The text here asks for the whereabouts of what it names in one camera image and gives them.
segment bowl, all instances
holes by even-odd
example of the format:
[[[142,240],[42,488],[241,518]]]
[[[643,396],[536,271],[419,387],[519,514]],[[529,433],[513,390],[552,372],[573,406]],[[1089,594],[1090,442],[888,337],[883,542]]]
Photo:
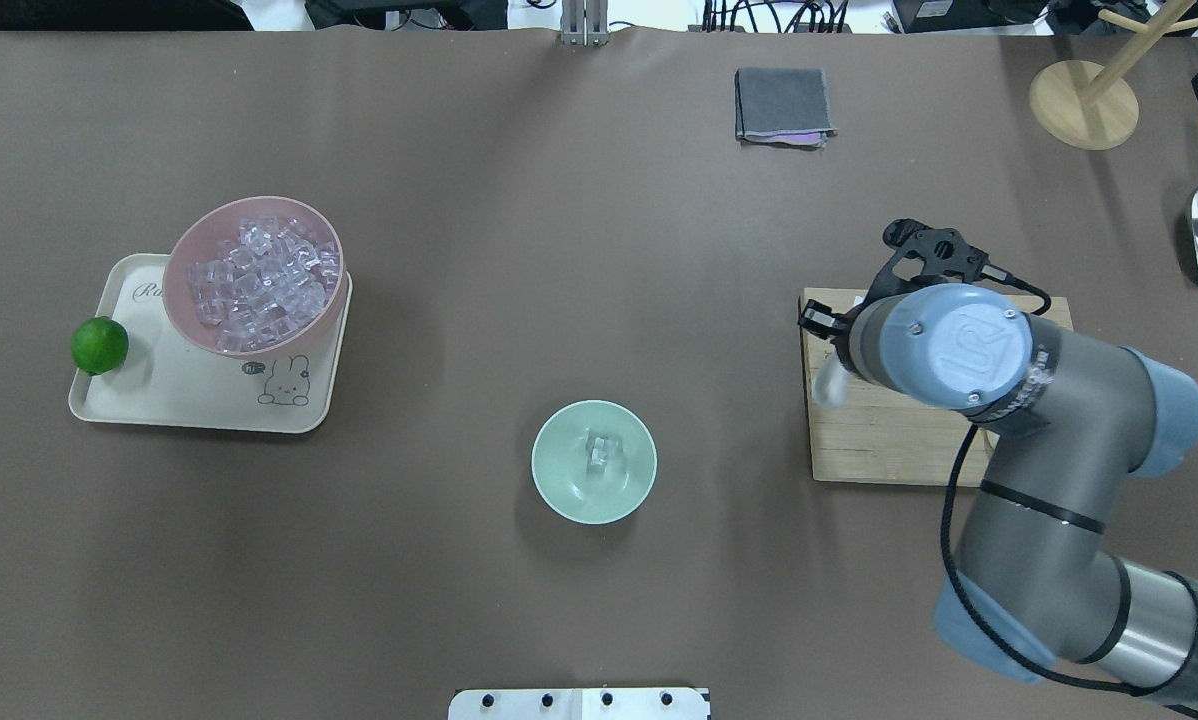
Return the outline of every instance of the bowl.
[[[331,291],[328,302],[323,305],[323,313],[320,313],[301,331],[283,341],[274,343],[274,345],[260,347],[260,350],[238,352],[218,350],[216,327],[201,323],[195,314],[195,300],[190,295],[190,286],[186,279],[186,265],[216,260],[218,256],[216,243],[238,237],[238,220],[256,218],[258,214],[266,213],[278,214],[280,218],[296,218],[310,228],[321,241],[333,243],[341,258],[341,272],[333,291]],[[341,250],[341,241],[337,237],[335,229],[328,223],[328,218],[323,218],[323,214],[319,213],[319,210],[311,208],[305,202],[288,199],[288,196],[247,196],[204,214],[198,223],[190,225],[188,231],[182,234],[177,246],[173,248],[173,255],[168,259],[163,291],[164,310],[168,313],[168,319],[171,320],[173,327],[177,328],[177,332],[193,346],[226,357],[255,357],[276,351],[292,352],[323,335],[326,329],[337,323],[337,319],[346,307],[346,254]]]
[[[532,443],[541,500],[575,524],[613,524],[635,512],[657,479],[657,446],[630,410],[573,403],[545,420]]]

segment white bracket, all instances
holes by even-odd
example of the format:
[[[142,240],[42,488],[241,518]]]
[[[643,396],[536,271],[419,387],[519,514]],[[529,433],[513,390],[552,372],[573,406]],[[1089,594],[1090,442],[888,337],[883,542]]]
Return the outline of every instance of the white bracket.
[[[609,44],[609,0],[561,0],[559,40],[564,46]]]
[[[448,720],[710,720],[704,688],[539,688],[461,691]]]

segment blue joint cap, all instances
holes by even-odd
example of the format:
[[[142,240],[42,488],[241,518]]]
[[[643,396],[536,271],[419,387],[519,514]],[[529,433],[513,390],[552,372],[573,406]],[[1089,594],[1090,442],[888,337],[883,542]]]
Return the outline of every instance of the blue joint cap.
[[[1198,442],[1198,383],[1190,375],[1121,346],[1142,361],[1155,392],[1155,437],[1133,476],[1157,478],[1181,464],[1185,452]]]
[[[1000,634],[1002,639],[1008,641],[1012,651],[1017,651],[1037,665],[1052,670],[1057,662],[1057,655],[1053,655],[1047,646],[1039,642],[1039,639],[1035,639],[1034,634],[1025,629],[1025,625],[1012,618],[1010,612],[1003,610],[1003,606],[990,593],[979,588],[978,583],[972,582],[963,573],[960,573],[960,583],[964,586],[964,593],[968,593],[968,600],[973,607],[996,633]],[[1006,652],[998,648],[996,641],[986,637],[986,633],[982,633],[982,629],[973,623],[963,603],[960,603],[954,585],[950,585],[950,577],[946,577],[946,582],[940,588],[937,610],[932,613],[932,627],[940,635],[942,641],[945,641],[960,655],[980,666],[988,667],[1005,678],[1031,684],[1043,679],[1019,665],[1018,661],[1012,660]]]
[[[1030,325],[1006,297],[963,283],[910,292],[879,332],[888,377],[915,400],[964,410],[1004,397],[1030,361]]]

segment pink bowl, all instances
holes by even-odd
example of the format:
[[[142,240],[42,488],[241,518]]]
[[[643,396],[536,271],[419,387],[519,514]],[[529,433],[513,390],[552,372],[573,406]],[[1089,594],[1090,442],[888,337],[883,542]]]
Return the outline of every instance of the pink bowl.
[[[186,265],[216,260],[216,243],[220,240],[237,237],[238,220],[256,218],[258,214],[264,213],[278,214],[280,218],[296,218],[311,231],[319,234],[320,240],[333,243],[341,256],[341,274],[337,278],[337,288],[333,288],[333,296],[323,307],[323,313],[320,313],[314,322],[307,325],[297,334],[289,337],[285,341],[261,347],[261,350],[220,351],[216,347],[216,328],[198,322],[195,300],[190,297],[190,284],[186,279]],[[316,340],[331,325],[337,323],[343,307],[346,307],[346,254],[341,250],[341,241],[337,237],[333,225],[328,223],[328,218],[323,218],[319,210],[311,208],[310,205],[289,200],[288,196],[244,196],[243,200],[235,200],[204,214],[177,241],[177,246],[173,248],[171,258],[168,259],[168,268],[164,270],[164,311],[168,313],[173,327],[177,328],[177,332],[182,333],[182,337],[192,345],[226,357],[255,357],[276,351],[291,352]]]

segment cutting board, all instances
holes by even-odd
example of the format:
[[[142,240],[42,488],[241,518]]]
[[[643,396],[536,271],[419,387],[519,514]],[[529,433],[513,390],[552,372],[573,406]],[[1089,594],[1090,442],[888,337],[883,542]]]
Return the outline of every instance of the cutting board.
[[[864,290],[805,288],[799,309],[803,310],[809,300],[817,300],[843,313],[864,295]],[[1008,297],[1024,311],[1039,304],[1031,296]],[[1072,329],[1065,297],[1053,297],[1047,319]],[[922,405],[900,392],[855,377],[849,381],[847,403],[839,410],[823,410],[813,403],[811,387],[833,347],[810,333],[800,331],[800,334],[804,338],[804,398],[813,452],[813,479],[909,486],[946,484],[955,452],[968,432],[964,416]],[[978,434],[960,474],[961,486],[976,486],[982,482],[993,441],[992,432]]]

